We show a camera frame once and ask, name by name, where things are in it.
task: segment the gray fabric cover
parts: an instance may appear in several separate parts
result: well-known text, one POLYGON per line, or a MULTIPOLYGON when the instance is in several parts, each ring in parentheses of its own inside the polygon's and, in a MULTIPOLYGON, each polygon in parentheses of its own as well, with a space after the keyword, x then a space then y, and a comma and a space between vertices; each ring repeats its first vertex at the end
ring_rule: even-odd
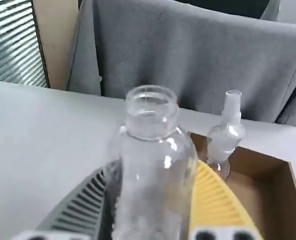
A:
POLYGON ((83 0, 78 26, 69 91, 99 95, 100 74, 103 96, 156 84, 220 114, 238 89, 243 118, 296 125, 296 25, 173 0, 83 0))

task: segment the window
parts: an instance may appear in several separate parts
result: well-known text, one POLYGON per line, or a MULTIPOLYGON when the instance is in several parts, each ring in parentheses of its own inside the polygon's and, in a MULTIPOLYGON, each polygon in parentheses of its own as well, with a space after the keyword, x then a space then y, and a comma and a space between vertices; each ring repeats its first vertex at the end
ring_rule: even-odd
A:
POLYGON ((31 0, 0 0, 0 81, 48 86, 31 0))

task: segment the bottle neck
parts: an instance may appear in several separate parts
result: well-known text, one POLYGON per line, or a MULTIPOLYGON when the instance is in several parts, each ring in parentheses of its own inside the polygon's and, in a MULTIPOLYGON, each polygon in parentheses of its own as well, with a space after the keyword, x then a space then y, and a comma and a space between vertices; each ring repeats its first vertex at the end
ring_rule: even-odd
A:
POLYGON ((176 95, 168 88, 143 85, 126 96, 125 126, 130 135, 157 140, 170 135, 178 125, 176 95))

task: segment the small glass bottle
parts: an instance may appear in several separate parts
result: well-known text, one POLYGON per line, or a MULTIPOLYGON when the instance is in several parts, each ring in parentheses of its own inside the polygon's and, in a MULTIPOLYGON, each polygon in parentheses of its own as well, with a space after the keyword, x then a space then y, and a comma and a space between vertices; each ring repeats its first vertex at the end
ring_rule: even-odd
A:
POLYGON ((126 96, 115 144, 122 163, 113 240, 186 240, 197 153, 178 127, 177 98, 164 87, 139 86, 126 96))
POLYGON ((223 180, 230 173, 229 156, 245 136, 244 126, 241 124, 242 93, 229 90, 225 93, 225 102, 221 113, 221 122, 214 126, 207 136, 207 149, 201 153, 204 162, 214 170, 223 180))

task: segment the cardboard box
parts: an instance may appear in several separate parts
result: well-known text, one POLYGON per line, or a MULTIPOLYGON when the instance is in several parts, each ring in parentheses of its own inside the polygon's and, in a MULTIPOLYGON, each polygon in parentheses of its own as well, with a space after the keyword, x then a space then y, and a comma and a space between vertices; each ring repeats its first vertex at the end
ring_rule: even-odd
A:
MULTIPOLYGON (((191 133, 197 151, 206 138, 191 133)), ((296 180, 289 162, 238 147, 226 183, 265 240, 296 240, 296 180)))

